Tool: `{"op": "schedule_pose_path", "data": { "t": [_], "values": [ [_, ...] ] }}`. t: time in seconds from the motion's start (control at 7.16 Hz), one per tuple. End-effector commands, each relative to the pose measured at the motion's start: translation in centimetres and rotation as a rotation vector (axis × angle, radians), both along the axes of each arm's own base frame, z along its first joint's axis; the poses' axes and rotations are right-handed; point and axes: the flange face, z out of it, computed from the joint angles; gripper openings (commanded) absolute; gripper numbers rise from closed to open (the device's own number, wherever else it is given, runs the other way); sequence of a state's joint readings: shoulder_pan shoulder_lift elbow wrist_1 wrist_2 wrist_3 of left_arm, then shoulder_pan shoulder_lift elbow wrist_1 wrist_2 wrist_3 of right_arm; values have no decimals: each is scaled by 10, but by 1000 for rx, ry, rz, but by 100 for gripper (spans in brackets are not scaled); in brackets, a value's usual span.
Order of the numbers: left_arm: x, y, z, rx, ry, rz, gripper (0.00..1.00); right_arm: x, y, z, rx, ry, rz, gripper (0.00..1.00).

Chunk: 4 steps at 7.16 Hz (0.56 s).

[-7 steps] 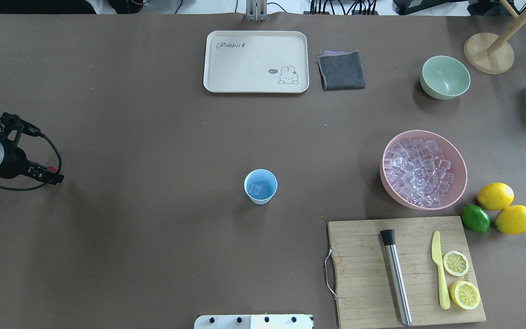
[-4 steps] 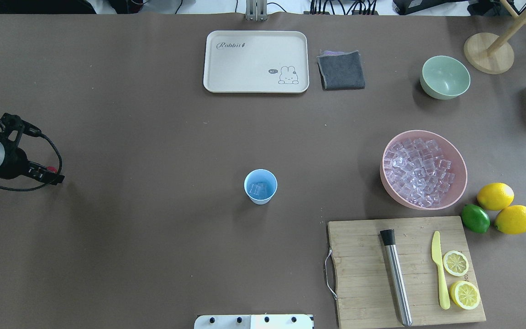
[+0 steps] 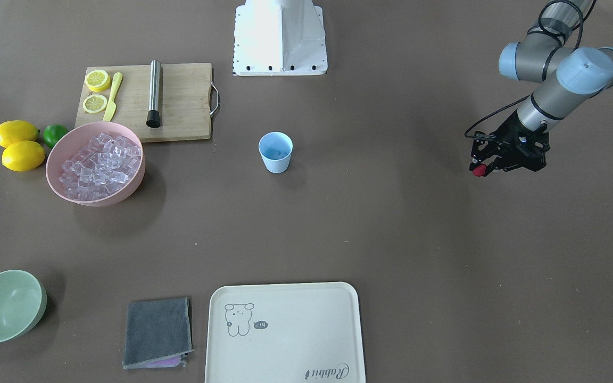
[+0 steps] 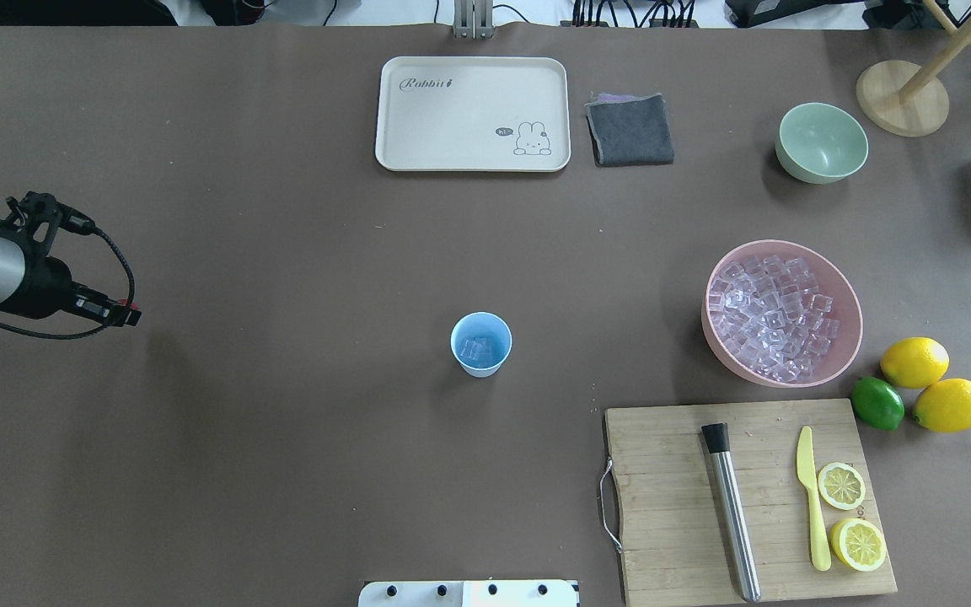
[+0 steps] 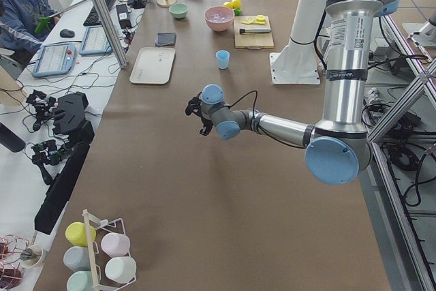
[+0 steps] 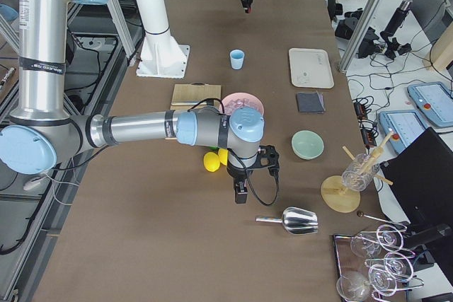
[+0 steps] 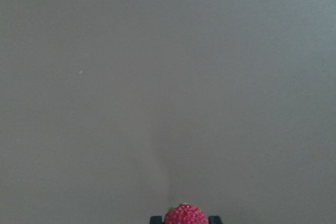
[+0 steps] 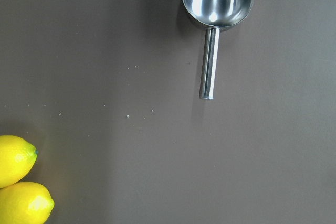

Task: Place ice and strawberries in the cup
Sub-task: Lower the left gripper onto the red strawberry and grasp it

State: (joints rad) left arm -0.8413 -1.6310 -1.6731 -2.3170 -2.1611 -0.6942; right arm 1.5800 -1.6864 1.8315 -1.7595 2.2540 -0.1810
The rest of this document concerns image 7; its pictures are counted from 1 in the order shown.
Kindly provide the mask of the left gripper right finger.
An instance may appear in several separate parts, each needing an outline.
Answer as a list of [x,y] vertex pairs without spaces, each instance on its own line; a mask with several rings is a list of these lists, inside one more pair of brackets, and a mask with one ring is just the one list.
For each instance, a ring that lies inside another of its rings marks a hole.
[[222,224],[222,219],[220,216],[209,216],[208,223],[209,224]]

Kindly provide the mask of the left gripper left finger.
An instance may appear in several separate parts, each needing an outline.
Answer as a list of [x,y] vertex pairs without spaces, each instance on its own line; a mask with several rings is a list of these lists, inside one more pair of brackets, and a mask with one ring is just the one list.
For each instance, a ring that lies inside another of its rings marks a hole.
[[162,216],[151,216],[150,224],[164,224]]

